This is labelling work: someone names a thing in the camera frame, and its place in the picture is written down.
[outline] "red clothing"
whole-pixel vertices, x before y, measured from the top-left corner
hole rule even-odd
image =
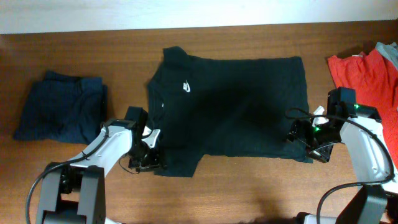
[[[356,101],[377,108],[384,140],[394,164],[398,166],[398,70],[376,49],[369,55],[328,59],[336,87],[355,89]]]

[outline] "navy blue garment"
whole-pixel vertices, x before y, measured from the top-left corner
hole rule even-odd
[[[204,154],[312,162],[303,144],[284,141],[285,111],[308,111],[300,57],[212,60],[171,47],[147,89],[147,125],[162,130],[168,167],[157,175],[192,177]]]
[[[106,118],[106,94],[102,78],[46,72],[32,86],[14,139],[89,144]]]

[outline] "folded navy shirt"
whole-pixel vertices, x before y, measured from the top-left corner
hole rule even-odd
[[[106,119],[106,94],[102,78],[46,72],[42,82],[33,84],[13,137],[89,144]]]

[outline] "black t-shirt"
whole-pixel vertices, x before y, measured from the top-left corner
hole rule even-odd
[[[284,141],[285,110],[308,111],[300,57],[212,60],[171,47],[147,88],[148,125],[162,131],[168,166],[157,175],[191,177],[204,154],[312,161]]]

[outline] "t-shirt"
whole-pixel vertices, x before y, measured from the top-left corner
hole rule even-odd
[[[377,108],[383,136],[394,164],[398,165],[398,70],[376,50],[340,59],[328,59],[336,87],[355,89],[359,104]]]
[[[171,47],[147,89],[148,125],[161,129],[168,167],[158,175],[191,177],[204,154],[312,161],[285,141],[285,110],[308,111],[300,57],[212,60]]]

